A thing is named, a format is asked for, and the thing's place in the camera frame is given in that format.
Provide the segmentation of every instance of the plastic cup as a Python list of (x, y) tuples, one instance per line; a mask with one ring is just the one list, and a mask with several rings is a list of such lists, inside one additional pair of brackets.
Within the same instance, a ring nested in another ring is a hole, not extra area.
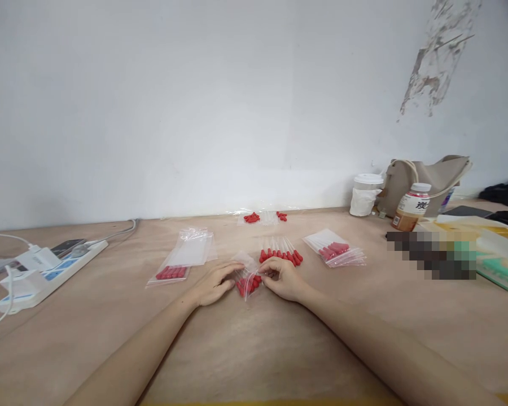
[(350, 214), (364, 217), (371, 213), (376, 196), (382, 191), (384, 179), (378, 174), (359, 174), (354, 178)]
[(384, 183), (382, 175), (378, 174), (359, 174), (354, 178), (354, 189), (375, 190), (381, 189)]

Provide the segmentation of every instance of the tabletop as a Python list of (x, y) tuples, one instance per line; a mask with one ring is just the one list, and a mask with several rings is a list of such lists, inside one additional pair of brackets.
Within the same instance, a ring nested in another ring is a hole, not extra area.
[[(475, 202), (480, 208), (504, 206)], [(127, 222), (10, 232), (39, 246), (104, 237)], [(185, 282), (146, 282), (187, 226), (214, 232), (219, 260), (193, 267)], [(367, 255), (366, 266), (327, 268), (302, 237), (329, 228)], [(303, 255), (303, 278), (400, 328), (508, 403), (508, 292), (478, 276), (426, 280), (388, 251), (388, 219), (345, 209), (288, 212), (278, 226), (237, 226), (231, 215), (142, 220), (38, 306), (0, 323), (0, 405), (63, 403), (102, 362), (176, 296), (240, 250), (259, 257), (260, 239), (286, 236)], [(20, 254), (0, 238), (0, 258)], [(142, 404), (401, 404), (313, 314), (262, 287), (245, 302), (234, 289), (186, 322)], [(0, 287), (0, 299), (5, 296)]]

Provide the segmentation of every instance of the wall stain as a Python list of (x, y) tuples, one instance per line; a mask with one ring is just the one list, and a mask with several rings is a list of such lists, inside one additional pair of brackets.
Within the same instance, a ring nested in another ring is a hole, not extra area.
[(412, 100), (433, 115), (450, 86), (462, 51), (470, 38), (482, 0), (435, 0), (427, 23), (427, 40), (419, 49), (401, 104), (401, 115)]

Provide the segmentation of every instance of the bottle cap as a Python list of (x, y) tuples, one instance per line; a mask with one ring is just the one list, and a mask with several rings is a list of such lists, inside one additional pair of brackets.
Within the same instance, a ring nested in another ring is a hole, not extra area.
[(431, 190), (431, 185), (428, 183), (413, 183), (412, 190), (416, 192), (428, 192)]
[(363, 184), (382, 184), (384, 178), (379, 174), (359, 174), (354, 178), (354, 181)]

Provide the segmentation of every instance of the beige bag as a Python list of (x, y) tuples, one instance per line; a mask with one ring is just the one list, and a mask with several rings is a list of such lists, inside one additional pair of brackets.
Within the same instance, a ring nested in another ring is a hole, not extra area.
[(386, 172), (384, 189), (377, 205), (380, 217), (394, 217), (401, 198), (415, 182), (431, 185), (431, 202), (425, 217), (434, 217), (451, 188), (470, 170), (472, 162), (468, 157), (448, 155), (434, 165), (422, 162), (393, 160)]

